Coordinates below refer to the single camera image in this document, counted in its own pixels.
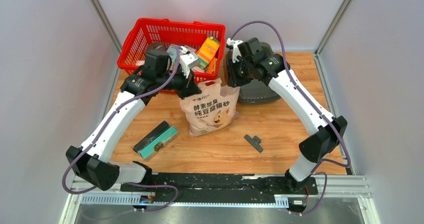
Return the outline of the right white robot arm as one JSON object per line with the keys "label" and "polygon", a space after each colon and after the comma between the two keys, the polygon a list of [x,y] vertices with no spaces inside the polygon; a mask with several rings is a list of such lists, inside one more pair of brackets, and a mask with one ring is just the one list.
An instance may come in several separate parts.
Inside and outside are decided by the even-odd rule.
{"label": "right white robot arm", "polygon": [[231,53],[227,61],[228,85],[241,87],[252,80],[264,83],[288,104],[304,125],[309,136],[299,144],[300,156],[285,174],[286,189],[299,193],[318,163],[341,144],[347,121],[320,105],[284,57],[266,50],[256,37],[248,41],[228,38],[226,47]]}

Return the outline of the pink cat litter bag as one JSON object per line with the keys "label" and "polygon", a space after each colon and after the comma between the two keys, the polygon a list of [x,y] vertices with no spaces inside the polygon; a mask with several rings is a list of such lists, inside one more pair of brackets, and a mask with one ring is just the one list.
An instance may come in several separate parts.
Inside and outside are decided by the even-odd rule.
{"label": "pink cat litter bag", "polygon": [[240,114],[236,111],[240,87],[222,86],[220,78],[198,84],[200,94],[181,99],[189,123],[189,135],[198,137],[227,127]]}

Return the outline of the black bag clip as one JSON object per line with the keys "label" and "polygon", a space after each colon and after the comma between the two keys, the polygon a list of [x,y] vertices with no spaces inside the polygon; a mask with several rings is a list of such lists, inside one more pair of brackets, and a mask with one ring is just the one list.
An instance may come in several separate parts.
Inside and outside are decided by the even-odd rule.
{"label": "black bag clip", "polygon": [[248,134],[246,134],[244,136],[244,139],[249,142],[259,153],[263,152],[263,148],[261,147],[261,139],[258,136],[249,136]]}

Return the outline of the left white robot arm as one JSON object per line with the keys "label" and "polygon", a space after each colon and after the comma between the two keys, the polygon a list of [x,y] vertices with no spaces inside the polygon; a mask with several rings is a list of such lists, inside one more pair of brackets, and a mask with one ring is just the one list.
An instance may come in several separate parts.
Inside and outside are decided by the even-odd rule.
{"label": "left white robot arm", "polygon": [[177,47],[175,58],[166,51],[147,52],[144,63],[124,80],[111,109],[93,133],[79,147],[67,149],[69,166],[62,176],[63,189],[78,195],[133,183],[140,191],[148,191],[153,178],[146,173],[147,168],[137,162],[113,163],[113,151],[130,123],[161,90],[175,91],[180,99],[201,93],[192,70],[199,61],[196,53],[183,46]]}

